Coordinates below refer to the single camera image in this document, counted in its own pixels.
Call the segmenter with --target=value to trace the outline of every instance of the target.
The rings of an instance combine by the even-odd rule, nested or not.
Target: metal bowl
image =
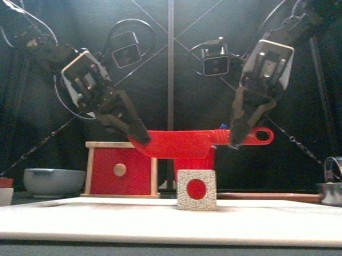
[[[342,206],[342,182],[319,183],[318,187],[322,204]]]
[[[86,172],[66,169],[28,168],[24,186],[35,198],[63,198],[80,193]]]

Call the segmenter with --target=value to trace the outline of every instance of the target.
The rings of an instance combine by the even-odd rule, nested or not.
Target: black backdrop
[[[27,0],[25,8],[48,24],[59,41],[75,48],[102,50],[112,25],[127,18],[148,22],[156,33],[155,55],[126,69],[111,68],[114,84],[123,86],[135,103],[148,129],[167,129],[168,99],[168,22],[174,26],[174,129],[215,129],[229,124],[237,73],[223,77],[202,77],[188,62],[188,49],[223,36],[230,51],[243,54],[258,28],[279,0],[178,0],[174,20],[168,20],[167,0]],[[273,19],[269,28],[290,14],[291,3]],[[341,153],[341,21],[318,37],[327,100],[322,101],[322,86],[317,82],[313,62],[313,42],[295,51],[289,88],[270,114],[275,124],[294,136],[323,161]],[[148,35],[138,31],[142,46]],[[35,60],[11,49],[0,40],[0,100],[1,100],[1,171],[64,124],[72,115],[60,105],[53,80]],[[326,118],[325,107],[333,114]],[[269,121],[263,125],[275,132],[270,146],[242,147],[238,151],[218,147],[215,170],[218,187],[249,191],[315,191],[323,182],[323,168],[290,142],[289,136]],[[96,122],[74,120],[49,142],[21,162],[7,176],[15,177],[23,189],[27,167],[87,169],[86,141],[122,141]],[[166,167],[160,164],[160,182]]]

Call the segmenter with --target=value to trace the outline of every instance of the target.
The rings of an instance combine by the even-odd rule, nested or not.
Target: red wooden box
[[[84,195],[158,197],[156,159],[130,142],[87,142]]]

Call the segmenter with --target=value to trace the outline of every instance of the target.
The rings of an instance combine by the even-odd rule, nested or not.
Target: table surface
[[[286,200],[76,197],[0,207],[0,239],[152,244],[342,247],[342,208]]]

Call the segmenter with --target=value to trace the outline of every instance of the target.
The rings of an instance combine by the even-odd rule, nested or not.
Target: white block with red circle
[[[216,210],[216,175],[214,170],[178,171],[178,209]]]

